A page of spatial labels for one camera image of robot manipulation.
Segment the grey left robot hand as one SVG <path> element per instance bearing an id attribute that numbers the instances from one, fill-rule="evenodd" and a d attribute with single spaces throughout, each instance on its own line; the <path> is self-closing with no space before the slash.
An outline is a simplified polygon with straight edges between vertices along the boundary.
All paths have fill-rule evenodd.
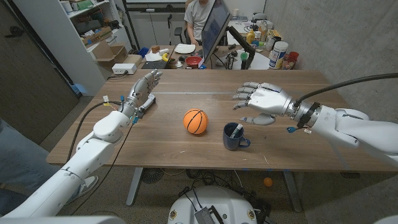
<path id="1" fill-rule="evenodd" d="M 159 83 L 162 74 L 162 71 L 155 69 L 140 78 L 131 88 L 121 112 L 126 116 L 138 115 L 142 118 L 144 112 L 155 102 L 155 96 L 151 92 Z"/>

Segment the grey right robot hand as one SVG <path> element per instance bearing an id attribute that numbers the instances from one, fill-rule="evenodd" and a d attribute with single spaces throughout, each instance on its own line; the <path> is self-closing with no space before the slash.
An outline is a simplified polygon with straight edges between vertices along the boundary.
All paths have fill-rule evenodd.
<path id="1" fill-rule="evenodd" d="M 239 100 L 233 110 L 249 107 L 260 112 L 256 117 L 242 117 L 241 121 L 261 126 L 274 123 L 276 116 L 284 116 L 293 102 L 292 97 L 282 87 L 257 82 L 243 83 L 233 99 Z"/>

